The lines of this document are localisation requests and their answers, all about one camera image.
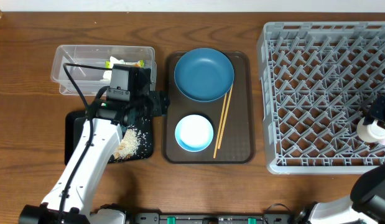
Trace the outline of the brown serving tray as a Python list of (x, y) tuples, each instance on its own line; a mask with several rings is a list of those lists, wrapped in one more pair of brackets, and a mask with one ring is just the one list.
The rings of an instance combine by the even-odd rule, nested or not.
[[(254, 120), (251, 111), (251, 80), (249, 59), (242, 52), (226, 52), (234, 66), (235, 79), (221, 147), (215, 150), (216, 135), (224, 100), (197, 102), (179, 92), (174, 82), (174, 70), (184, 52), (175, 52), (167, 59), (167, 94), (170, 98), (167, 117), (164, 118), (162, 154), (173, 164), (244, 164), (255, 154)], [(188, 152), (176, 142), (177, 123), (185, 116), (199, 114), (213, 125), (214, 138), (200, 152)]]

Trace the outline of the green yellow snack wrapper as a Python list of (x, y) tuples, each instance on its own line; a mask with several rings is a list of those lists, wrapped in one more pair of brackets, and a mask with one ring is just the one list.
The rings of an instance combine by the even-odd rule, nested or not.
[(139, 60), (138, 62), (124, 62), (124, 61), (111, 62), (111, 61), (106, 61), (105, 62), (105, 67), (106, 68), (112, 68), (114, 64), (129, 65), (129, 66), (134, 66), (134, 67), (143, 67), (144, 66), (144, 61), (143, 60)]

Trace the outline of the wooden chopstick left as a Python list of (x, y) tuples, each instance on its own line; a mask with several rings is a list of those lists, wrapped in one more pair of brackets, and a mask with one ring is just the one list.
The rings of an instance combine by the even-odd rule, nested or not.
[(226, 106), (225, 105), (226, 104), (226, 99), (227, 99), (227, 93), (224, 95), (224, 98), (223, 98), (223, 106), (222, 106), (222, 109), (221, 109), (220, 123), (219, 123), (218, 131), (217, 131), (217, 135), (216, 135), (215, 150), (214, 150), (214, 153), (213, 153), (213, 158), (214, 159), (216, 158), (216, 152), (217, 152), (219, 141), (220, 141), (220, 133), (221, 133), (221, 127), (222, 127), (222, 123), (223, 123), (223, 116), (224, 116), (224, 111), (225, 111), (225, 106)]

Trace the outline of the white tissue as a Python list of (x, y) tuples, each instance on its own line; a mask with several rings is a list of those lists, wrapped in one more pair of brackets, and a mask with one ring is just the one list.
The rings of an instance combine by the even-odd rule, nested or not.
[[(129, 65), (128, 62), (125, 62), (124, 60), (118, 60), (115, 57), (110, 56), (109, 61), (105, 62), (105, 68), (113, 68), (114, 64), (122, 64), (122, 65)], [(112, 76), (111, 70), (104, 71), (103, 78), (101, 81), (110, 81)]]

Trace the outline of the dark blue plate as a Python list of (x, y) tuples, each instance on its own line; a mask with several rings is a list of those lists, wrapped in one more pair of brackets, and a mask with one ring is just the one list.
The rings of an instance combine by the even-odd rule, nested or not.
[(235, 73), (231, 60), (219, 50), (198, 48), (183, 54), (176, 63), (174, 81), (191, 100), (216, 101), (231, 90)]

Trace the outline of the wooden chopstick right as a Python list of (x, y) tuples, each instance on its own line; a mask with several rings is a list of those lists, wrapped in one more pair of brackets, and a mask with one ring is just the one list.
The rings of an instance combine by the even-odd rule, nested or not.
[(229, 108), (230, 108), (232, 92), (233, 92), (233, 85), (231, 86), (230, 92), (228, 94), (227, 102), (226, 102), (226, 108), (225, 108), (225, 112), (224, 112), (224, 116), (223, 116), (223, 123), (222, 123), (222, 127), (221, 127), (221, 132), (220, 132), (220, 140), (219, 140), (219, 143), (218, 143), (218, 149), (221, 148), (221, 143), (222, 143), (222, 140), (223, 140), (223, 135), (224, 135), (225, 126), (226, 126), (226, 120), (227, 120), (228, 111), (229, 111)]

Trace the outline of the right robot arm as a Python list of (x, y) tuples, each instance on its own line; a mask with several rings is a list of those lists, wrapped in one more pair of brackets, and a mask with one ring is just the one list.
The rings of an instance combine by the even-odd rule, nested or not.
[[(373, 101), (357, 127), (358, 137), (385, 146), (385, 96)], [(302, 210), (294, 223), (385, 223), (385, 164), (364, 173), (349, 196), (314, 203)]]

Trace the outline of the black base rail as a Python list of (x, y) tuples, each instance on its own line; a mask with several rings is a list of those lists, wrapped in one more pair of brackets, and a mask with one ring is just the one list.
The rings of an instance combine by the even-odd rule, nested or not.
[(197, 214), (162, 213), (146, 210), (132, 213), (117, 204), (106, 204), (90, 213), (90, 223), (119, 224), (289, 224), (294, 216), (289, 213), (264, 214)]

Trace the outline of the clear plastic waste bin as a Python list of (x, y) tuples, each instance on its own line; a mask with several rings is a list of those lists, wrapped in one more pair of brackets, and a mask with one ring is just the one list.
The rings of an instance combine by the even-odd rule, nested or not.
[[(51, 80), (59, 84), (59, 92), (63, 95), (77, 95), (77, 91), (67, 77), (64, 63), (105, 67), (110, 56), (125, 62), (144, 61), (143, 68), (151, 69), (150, 89), (155, 89), (157, 65), (155, 51), (146, 46), (125, 45), (61, 45), (56, 49), (52, 65)], [(110, 84), (110, 81), (101, 81), (104, 70), (90, 68), (68, 67), (70, 75), (85, 96), (94, 96), (98, 90)]]

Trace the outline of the light blue bowl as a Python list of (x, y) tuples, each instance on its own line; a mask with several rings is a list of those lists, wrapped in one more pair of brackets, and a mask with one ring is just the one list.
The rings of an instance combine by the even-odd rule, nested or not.
[(183, 117), (175, 127), (177, 144), (188, 152), (200, 152), (212, 142), (214, 129), (204, 116), (191, 114)]

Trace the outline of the cream plastic cup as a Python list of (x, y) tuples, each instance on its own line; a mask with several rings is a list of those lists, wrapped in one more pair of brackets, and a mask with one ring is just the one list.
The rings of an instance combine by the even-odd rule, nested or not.
[(357, 125), (358, 137), (367, 143), (380, 142), (385, 139), (385, 129), (378, 126), (378, 120), (374, 120), (371, 124), (364, 124), (365, 119), (362, 118)]

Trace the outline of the black plastic tray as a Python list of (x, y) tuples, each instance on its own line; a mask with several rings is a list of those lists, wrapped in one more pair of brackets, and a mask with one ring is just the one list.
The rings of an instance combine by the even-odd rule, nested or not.
[[(83, 111), (72, 111), (65, 118), (65, 155), (64, 163), (68, 164), (83, 131), (83, 124), (86, 121)], [(147, 159), (153, 153), (153, 136), (152, 122), (145, 118), (139, 118), (136, 122), (127, 129), (136, 132), (136, 140), (138, 147), (131, 153), (130, 156), (118, 156), (113, 154), (108, 163), (134, 161), (138, 159)]]

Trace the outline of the wooden chopstick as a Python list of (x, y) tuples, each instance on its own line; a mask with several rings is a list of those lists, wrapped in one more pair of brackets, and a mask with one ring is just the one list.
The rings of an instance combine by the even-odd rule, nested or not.
[(225, 105), (226, 104), (226, 99), (227, 99), (227, 93), (224, 95), (224, 98), (223, 98), (223, 106), (222, 106), (222, 109), (221, 109), (220, 123), (219, 123), (218, 131), (217, 131), (217, 135), (216, 135), (215, 150), (214, 150), (214, 153), (213, 153), (213, 158), (214, 159), (216, 158), (216, 152), (217, 152), (219, 141), (220, 141), (220, 133), (221, 133), (221, 127), (222, 127), (222, 123), (223, 123), (223, 116), (224, 116), (224, 111), (225, 111), (225, 106), (226, 106)]
[(227, 120), (228, 111), (229, 111), (229, 108), (230, 108), (232, 92), (233, 92), (233, 85), (231, 86), (230, 92), (228, 94), (227, 102), (226, 102), (226, 108), (225, 108), (225, 112), (224, 112), (224, 116), (223, 116), (223, 123), (222, 123), (222, 127), (221, 127), (221, 132), (220, 132), (220, 140), (219, 140), (219, 143), (218, 143), (218, 149), (221, 148), (221, 143), (222, 143), (222, 140), (223, 140), (223, 135), (224, 135), (225, 126), (226, 126), (226, 120)]

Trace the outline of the grey dishwasher rack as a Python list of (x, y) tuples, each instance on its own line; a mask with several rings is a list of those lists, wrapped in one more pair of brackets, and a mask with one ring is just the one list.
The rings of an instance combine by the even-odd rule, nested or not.
[(385, 164), (359, 121), (385, 96), (385, 22), (268, 22), (257, 42), (266, 166), (363, 174)]

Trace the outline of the pile of cooked rice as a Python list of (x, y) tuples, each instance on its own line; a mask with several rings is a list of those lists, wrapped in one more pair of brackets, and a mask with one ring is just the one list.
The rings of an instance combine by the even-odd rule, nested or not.
[(143, 158), (147, 155), (147, 134), (137, 128), (126, 131), (113, 156), (116, 161), (125, 161), (132, 157)]

